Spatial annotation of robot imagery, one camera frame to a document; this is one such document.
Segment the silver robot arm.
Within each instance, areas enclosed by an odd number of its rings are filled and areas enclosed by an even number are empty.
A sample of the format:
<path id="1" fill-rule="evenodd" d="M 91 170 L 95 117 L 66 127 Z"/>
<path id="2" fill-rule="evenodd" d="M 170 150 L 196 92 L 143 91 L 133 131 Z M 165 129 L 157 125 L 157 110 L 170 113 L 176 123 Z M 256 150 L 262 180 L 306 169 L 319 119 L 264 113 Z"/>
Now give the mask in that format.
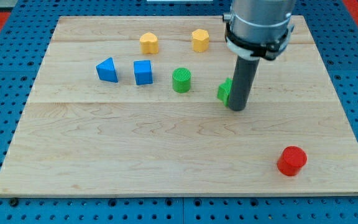
<path id="1" fill-rule="evenodd" d="M 233 0 L 223 14 L 227 47 L 245 60 L 275 60 L 287 47 L 295 0 Z"/>

